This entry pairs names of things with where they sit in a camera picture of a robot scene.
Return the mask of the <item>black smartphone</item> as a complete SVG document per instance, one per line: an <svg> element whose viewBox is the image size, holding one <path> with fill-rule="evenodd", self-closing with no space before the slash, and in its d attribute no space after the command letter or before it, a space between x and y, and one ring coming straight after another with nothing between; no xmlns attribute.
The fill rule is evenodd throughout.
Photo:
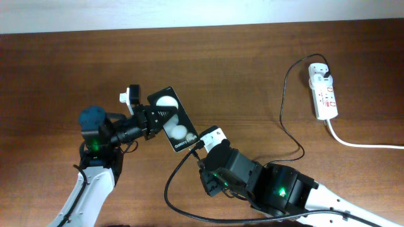
<svg viewBox="0 0 404 227"><path fill-rule="evenodd" d="M147 97L149 103L158 107L175 107L175 113L164 125L163 129L173 150L178 153L198 141L198 133L186 113L173 87L168 86Z"/></svg>

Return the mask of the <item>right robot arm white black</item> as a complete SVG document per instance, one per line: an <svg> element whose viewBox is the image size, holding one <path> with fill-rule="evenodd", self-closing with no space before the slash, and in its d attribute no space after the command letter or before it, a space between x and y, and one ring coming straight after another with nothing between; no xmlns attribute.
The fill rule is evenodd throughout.
<svg viewBox="0 0 404 227"><path fill-rule="evenodd" d="M221 190L244 197L269 218L288 215L308 226L395 226L395 223L342 199L323 184L279 164L263 166L231 148L228 140L206 145L198 162L206 193Z"/></svg>

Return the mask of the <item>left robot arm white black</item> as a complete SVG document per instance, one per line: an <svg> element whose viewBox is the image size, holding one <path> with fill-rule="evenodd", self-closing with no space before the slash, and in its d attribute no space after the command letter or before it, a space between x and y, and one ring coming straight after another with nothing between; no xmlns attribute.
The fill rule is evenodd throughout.
<svg viewBox="0 0 404 227"><path fill-rule="evenodd" d="M94 226L122 172L125 152L121 146L130 146L141 137L155 137L177 108L137 105L132 111L127 117L92 106L80 113L83 142L75 166L78 179L51 226Z"/></svg>

